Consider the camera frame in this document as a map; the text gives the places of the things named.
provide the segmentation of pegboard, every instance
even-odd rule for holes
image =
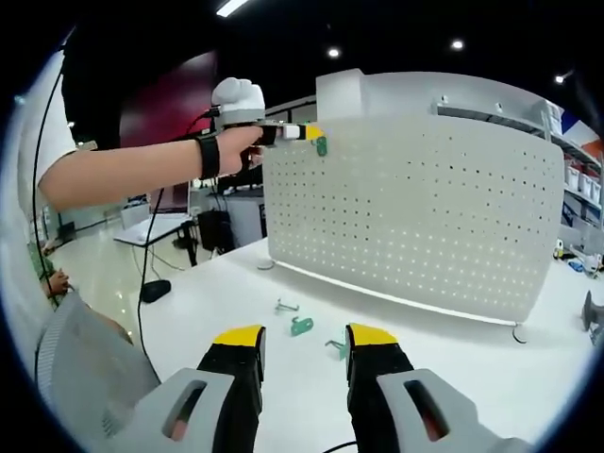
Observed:
[[[440,116],[322,122],[267,150],[269,253],[404,300],[524,321],[560,223],[562,150],[514,129]]]

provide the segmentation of white shelf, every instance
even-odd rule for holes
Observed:
[[[493,123],[496,125],[511,127],[512,129],[517,129],[542,139],[545,139],[546,137],[546,130],[544,126],[538,125],[529,120],[525,120],[524,118],[513,118],[498,111],[476,110],[459,105],[437,103],[436,112],[438,115],[442,116],[467,118],[476,121],[483,121],[485,123]],[[576,159],[579,162],[591,167],[596,172],[601,172],[602,167],[600,163],[583,148],[556,133],[551,132],[550,137],[551,142],[558,145],[564,153],[568,154],[573,159]]]
[[[576,198],[579,199],[579,201],[584,201],[588,205],[596,208],[597,210],[602,210],[602,207],[598,203],[596,203],[594,200],[592,200],[590,197],[588,197],[587,195],[585,195],[585,193],[579,192],[579,191],[576,191],[576,190],[570,188],[568,186],[568,184],[564,184],[564,191],[570,193],[573,196],[575,196]]]

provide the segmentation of ceiling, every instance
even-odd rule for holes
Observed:
[[[317,76],[349,68],[487,77],[536,92],[586,121],[577,81],[604,101],[597,15],[581,0],[572,8],[552,0],[250,0],[221,18],[215,11],[224,3],[173,0],[83,16],[66,51],[63,86],[74,133],[113,144],[125,98],[210,50],[217,51],[217,78],[259,83],[267,107],[314,94]],[[461,52],[450,49],[456,38],[465,43]],[[332,45],[340,58],[327,57]],[[573,69],[567,83],[554,83]]]

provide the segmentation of wristband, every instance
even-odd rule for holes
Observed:
[[[195,137],[201,154],[201,179],[217,177],[220,172],[220,152],[216,136]]]

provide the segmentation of green clip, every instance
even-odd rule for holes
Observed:
[[[317,154],[324,158],[327,155],[327,137],[319,137],[316,140]]]
[[[312,326],[314,326],[314,323],[312,322],[311,318],[298,321],[298,317],[296,316],[294,319],[292,319],[292,336],[297,337],[298,335],[302,335],[303,333],[311,330]]]
[[[338,349],[338,351],[340,352],[340,360],[343,361],[346,356],[348,356],[348,342],[346,342],[346,344],[342,344],[340,342],[336,342],[334,340],[329,340],[327,343],[325,343],[325,346],[329,346],[330,344],[334,345],[336,347],[336,349]]]

